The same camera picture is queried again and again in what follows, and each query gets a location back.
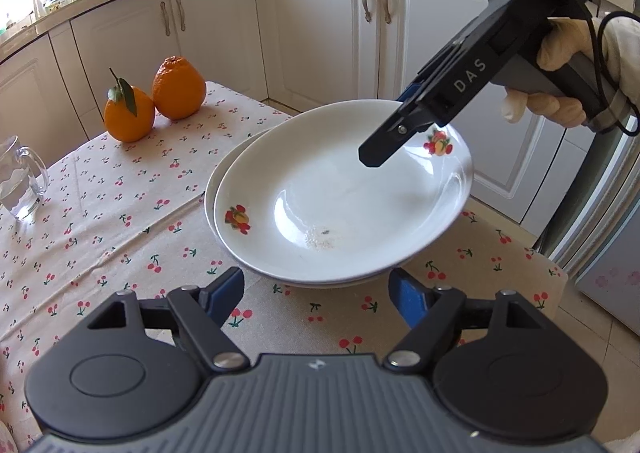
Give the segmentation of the right white sleeve forearm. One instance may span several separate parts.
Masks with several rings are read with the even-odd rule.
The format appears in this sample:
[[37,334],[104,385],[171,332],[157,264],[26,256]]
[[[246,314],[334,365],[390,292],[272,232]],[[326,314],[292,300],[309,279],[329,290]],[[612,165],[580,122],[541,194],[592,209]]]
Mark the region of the right white sleeve forearm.
[[639,23],[626,17],[608,22],[603,32],[602,54],[613,82],[632,104],[639,106]]

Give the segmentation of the right gloved hand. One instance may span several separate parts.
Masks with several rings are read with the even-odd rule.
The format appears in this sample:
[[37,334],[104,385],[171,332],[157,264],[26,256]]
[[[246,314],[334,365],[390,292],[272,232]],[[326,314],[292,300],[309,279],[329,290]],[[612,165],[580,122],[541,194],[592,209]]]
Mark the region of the right gloved hand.
[[[603,69],[608,71],[602,54],[603,32],[606,24],[617,17],[610,14],[602,20],[595,20],[602,39],[597,47],[592,46],[592,24],[584,20],[556,19],[552,22],[552,31],[542,41],[537,54],[537,64],[544,71],[557,71],[570,62],[575,54],[584,54],[592,62],[602,57]],[[615,91],[608,108],[594,119],[597,123],[611,121],[616,123],[624,117],[629,108],[628,98],[620,89]],[[582,102],[567,97],[555,97],[544,92],[523,92],[509,88],[502,103],[502,116],[510,123],[518,122],[526,111],[548,118],[564,128],[573,128],[585,124],[587,114]]]

